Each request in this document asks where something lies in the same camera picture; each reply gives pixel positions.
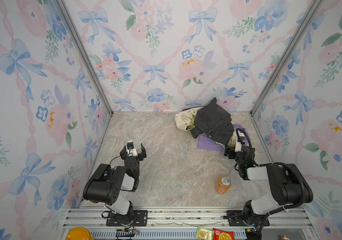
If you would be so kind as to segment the purple t-shirt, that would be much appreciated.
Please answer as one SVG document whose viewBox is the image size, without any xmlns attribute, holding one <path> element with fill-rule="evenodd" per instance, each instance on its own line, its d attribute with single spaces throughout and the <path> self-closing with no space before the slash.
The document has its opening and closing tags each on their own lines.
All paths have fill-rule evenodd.
<svg viewBox="0 0 342 240">
<path fill-rule="evenodd" d="M 244 135 L 246 137 L 245 146 L 250 146 L 249 141 L 247 139 L 248 132 L 246 131 L 246 129 L 242 125 L 233 124 L 233 126 L 234 126 L 234 133 L 232 137 L 230 138 L 230 141 L 227 145 L 217 143 L 213 141 L 212 139 L 210 139 L 206 134 L 201 134 L 199 135 L 199 139 L 198 139 L 198 149 L 207 150 L 207 151 L 217 151 L 224 155 L 225 149 L 227 146 L 229 146 L 230 148 L 235 148 L 237 137 L 239 135 Z"/>
</svg>

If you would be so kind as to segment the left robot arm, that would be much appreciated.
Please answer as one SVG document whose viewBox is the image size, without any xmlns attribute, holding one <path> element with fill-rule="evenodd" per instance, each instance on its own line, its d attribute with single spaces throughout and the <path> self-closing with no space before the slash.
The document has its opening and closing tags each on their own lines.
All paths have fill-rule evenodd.
<svg viewBox="0 0 342 240">
<path fill-rule="evenodd" d="M 145 227 L 146 210 L 135 210 L 133 203 L 121 195 L 121 191 L 135 192 L 140 182 L 140 162 L 147 157 L 146 149 L 140 145 L 138 152 L 134 142 L 127 142 L 120 152 L 123 166 L 100 164 L 85 185 L 83 199 L 103 203 L 108 211 L 102 213 L 108 227 Z"/>
</svg>

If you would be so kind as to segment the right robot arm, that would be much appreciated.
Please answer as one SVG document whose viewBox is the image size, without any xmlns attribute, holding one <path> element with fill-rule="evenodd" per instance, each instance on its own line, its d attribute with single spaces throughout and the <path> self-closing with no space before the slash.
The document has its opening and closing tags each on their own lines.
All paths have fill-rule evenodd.
<svg viewBox="0 0 342 240">
<path fill-rule="evenodd" d="M 302 173 L 294 164 L 268 163 L 257 165 L 254 148 L 240 150 L 226 147 L 224 155 L 236 161 L 235 170 L 244 181 L 266 181 L 269 191 L 249 200 L 242 211 L 227 211 L 224 219 L 231 227 L 248 226 L 258 231 L 268 225 L 268 217 L 310 203 L 314 194 Z"/>
</svg>

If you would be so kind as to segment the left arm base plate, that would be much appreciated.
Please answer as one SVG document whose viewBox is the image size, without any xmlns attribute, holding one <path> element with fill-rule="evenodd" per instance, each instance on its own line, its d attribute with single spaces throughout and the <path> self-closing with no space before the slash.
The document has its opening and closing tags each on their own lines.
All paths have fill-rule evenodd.
<svg viewBox="0 0 342 240">
<path fill-rule="evenodd" d="M 114 214 L 109 212 L 106 219 L 107 227 L 146 227 L 148 222 L 147 210 L 129 211 L 127 215 Z"/>
</svg>

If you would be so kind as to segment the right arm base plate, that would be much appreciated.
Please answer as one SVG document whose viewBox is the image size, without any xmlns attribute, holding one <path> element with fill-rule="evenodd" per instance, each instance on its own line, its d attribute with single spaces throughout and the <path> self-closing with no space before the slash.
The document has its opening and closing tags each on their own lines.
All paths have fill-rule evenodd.
<svg viewBox="0 0 342 240">
<path fill-rule="evenodd" d="M 223 219 L 229 222 L 230 227 L 259 227 L 264 215 L 255 215 L 253 212 L 228 210 Z"/>
</svg>

